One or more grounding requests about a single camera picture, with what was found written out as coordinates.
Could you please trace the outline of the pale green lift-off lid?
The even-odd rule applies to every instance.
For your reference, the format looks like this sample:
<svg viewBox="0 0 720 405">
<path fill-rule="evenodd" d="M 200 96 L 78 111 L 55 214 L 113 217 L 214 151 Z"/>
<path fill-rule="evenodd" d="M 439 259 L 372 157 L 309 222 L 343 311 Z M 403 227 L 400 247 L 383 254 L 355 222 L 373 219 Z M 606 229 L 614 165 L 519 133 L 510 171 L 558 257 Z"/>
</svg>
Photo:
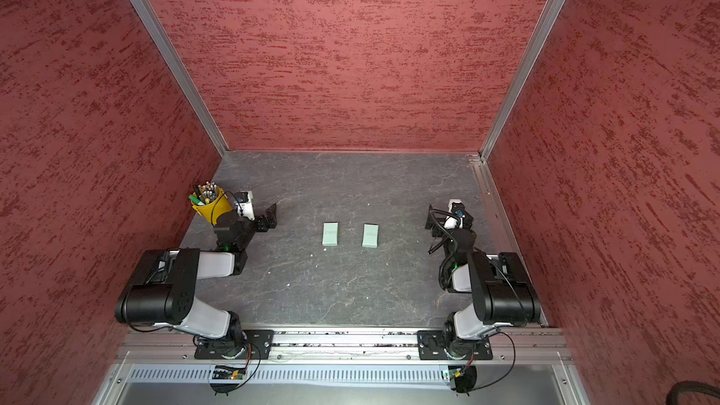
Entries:
<svg viewBox="0 0 720 405">
<path fill-rule="evenodd" d="M 363 229 L 362 247 L 367 249 L 377 249 L 379 245 L 379 226 L 377 224 L 366 223 Z"/>
</svg>

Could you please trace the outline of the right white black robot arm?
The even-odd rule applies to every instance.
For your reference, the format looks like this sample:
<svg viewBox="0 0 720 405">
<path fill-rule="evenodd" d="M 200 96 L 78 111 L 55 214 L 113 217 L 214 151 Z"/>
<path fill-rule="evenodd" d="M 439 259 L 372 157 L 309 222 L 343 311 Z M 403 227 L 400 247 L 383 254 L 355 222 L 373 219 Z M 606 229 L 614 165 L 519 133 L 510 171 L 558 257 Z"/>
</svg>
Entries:
<svg viewBox="0 0 720 405">
<path fill-rule="evenodd" d="M 473 223 L 473 216 L 457 200 L 449 203 L 448 210 L 430 206 L 427 212 L 425 228 L 439 240 L 429 253 L 444 253 L 438 283 L 443 291 L 467 294 L 472 302 L 450 313 L 442 329 L 417 333 L 423 360 L 488 360 L 492 336 L 507 327 L 542 321 L 540 301 L 521 257 L 478 249 Z"/>
</svg>

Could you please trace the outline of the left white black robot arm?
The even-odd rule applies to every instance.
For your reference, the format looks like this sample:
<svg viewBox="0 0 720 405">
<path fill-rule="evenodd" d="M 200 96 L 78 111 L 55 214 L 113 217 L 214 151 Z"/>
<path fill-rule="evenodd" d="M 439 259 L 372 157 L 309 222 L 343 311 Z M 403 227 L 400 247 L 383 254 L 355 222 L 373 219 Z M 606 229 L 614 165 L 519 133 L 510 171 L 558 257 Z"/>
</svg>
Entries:
<svg viewBox="0 0 720 405">
<path fill-rule="evenodd" d="M 199 360 L 266 360 L 274 332 L 244 330 L 237 313 L 200 300 L 196 286 L 201 279 L 240 275 L 253 236 L 276 228 L 277 213 L 272 204 L 254 219 L 236 211 L 220 215 L 214 225 L 215 251 L 146 251 L 117 300 L 116 320 L 139 333 L 167 329 L 191 335 Z"/>
</svg>

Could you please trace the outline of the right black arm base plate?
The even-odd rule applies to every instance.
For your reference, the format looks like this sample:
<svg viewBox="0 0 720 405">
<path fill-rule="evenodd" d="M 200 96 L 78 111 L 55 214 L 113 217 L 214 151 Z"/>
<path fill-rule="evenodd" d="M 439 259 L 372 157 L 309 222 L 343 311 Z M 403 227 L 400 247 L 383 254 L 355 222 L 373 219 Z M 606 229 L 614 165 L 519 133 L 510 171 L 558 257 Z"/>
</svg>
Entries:
<svg viewBox="0 0 720 405">
<path fill-rule="evenodd" d="M 420 330 L 416 337 L 421 360 L 488 361 L 493 358 L 487 339 L 459 339 L 441 330 Z"/>
</svg>

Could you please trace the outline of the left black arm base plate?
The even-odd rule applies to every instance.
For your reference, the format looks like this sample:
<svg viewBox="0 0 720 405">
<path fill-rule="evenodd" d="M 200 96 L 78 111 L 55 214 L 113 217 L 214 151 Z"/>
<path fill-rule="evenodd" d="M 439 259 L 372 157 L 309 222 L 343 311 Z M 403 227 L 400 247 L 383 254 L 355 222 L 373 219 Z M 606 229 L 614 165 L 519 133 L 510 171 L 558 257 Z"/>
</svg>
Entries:
<svg viewBox="0 0 720 405">
<path fill-rule="evenodd" d="M 239 337 L 205 339 L 195 342 L 194 358 L 197 360 L 233 361 L 241 359 L 266 360 L 272 347 L 275 332 L 270 329 L 243 330 Z"/>
</svg>

